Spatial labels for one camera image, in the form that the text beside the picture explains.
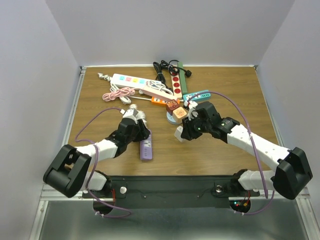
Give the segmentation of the white cube adapter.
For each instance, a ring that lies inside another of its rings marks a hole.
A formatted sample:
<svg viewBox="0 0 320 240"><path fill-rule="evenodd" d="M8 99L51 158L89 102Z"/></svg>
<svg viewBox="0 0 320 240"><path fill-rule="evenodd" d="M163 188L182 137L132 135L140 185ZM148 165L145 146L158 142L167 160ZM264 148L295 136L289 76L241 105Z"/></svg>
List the white cube adapter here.
<svg viewBox="0 0 320 240"><path fill-rule="evenodd" d="M174 132L174 136L175 138L180 141L181 143L183 143L185 141L185 139L182 138L182 132L183 132L183 127L180 125L176 128L175 132Z"/></svg>

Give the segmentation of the dark red cube socket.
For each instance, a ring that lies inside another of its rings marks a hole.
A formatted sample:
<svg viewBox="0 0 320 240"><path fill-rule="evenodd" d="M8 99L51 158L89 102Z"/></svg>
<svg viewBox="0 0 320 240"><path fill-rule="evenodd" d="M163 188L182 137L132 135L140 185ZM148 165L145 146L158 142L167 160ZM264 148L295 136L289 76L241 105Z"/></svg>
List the dark red cube socket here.
<svg viewBox="0 0 320 240"><path fill-rule="evenodd" d="M172 115L172 114L173 114L173 111L174 111L175 109L179 108L179 107L180 107L180 104L179 104L176 100L174 100L174 99L166 102L166 111L167 111L170 115Z"/></svg>

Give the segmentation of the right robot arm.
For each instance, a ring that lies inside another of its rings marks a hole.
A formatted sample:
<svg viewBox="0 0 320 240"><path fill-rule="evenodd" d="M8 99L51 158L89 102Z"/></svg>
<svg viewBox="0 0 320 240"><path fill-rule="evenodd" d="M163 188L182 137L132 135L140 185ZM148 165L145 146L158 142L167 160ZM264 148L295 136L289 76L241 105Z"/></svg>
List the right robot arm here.
<svg viewBox="0 0 320 240"><path fill-rule="evenodd" d="M208 102L185 102L187 116L182 119L175 136L179 141L194 140L203 134L238 147L254 156L257 165L265 163L269 170L240 170L230 182L231 192L242 195L249 190L275 191L293 200L313 178L306 153L299 147L289 149L276 145L250 131L231 117L221 117Z"/></svg>

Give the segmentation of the peach cube socket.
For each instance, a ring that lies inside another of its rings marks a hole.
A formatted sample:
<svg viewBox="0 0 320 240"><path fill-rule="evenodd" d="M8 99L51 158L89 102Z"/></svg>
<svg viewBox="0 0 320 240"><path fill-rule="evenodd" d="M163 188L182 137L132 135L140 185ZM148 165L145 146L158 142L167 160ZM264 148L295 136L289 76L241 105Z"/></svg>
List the peach cube socket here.
<svg viewBox="0 0 320 240"><path fill-rule="evenodd" d="M172 117L177 123L181 123L188 115L188 112L183 107L178 107L172 111Z"/></svg>

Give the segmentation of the light blue round socket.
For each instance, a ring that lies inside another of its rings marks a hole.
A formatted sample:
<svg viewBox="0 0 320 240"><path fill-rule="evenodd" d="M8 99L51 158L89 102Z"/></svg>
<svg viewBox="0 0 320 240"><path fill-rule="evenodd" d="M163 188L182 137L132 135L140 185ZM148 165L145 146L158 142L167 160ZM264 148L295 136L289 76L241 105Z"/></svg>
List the light blue round socket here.
<svg viewBox="0 0 320 240"><path fill-rule="evenodd" d="M170 114L169 112L166 113L166 117L167 117L168 122L173 125L182 124L182 119L184 118L183 116L180 116L175 113Z"/></svg>

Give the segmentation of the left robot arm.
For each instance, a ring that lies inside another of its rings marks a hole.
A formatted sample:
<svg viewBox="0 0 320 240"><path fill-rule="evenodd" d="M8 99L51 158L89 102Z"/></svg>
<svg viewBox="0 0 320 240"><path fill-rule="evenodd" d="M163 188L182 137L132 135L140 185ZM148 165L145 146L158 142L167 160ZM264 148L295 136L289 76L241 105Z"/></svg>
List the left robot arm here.
<svg viewBox="0 0 320 240"><path fill-rule="evenodd" d="M71 198L88 181L91 164L116 158L126 151L130 143L144 141L149 135L150 131L142 119L123 118L117 130L100 142L81 147L62 146L44 173L43 181Z"/></svg>

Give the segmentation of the purple power strip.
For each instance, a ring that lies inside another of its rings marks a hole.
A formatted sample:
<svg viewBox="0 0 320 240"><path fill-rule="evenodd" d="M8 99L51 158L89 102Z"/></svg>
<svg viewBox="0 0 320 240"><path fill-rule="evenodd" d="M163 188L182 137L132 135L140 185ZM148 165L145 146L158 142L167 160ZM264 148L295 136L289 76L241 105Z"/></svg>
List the purple power strip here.
<svg viewBox="0 0 320 240"><path fill-rule="evenodd" d="M140 160L150 161L153 159L152 134L140 142Z"/></svg>

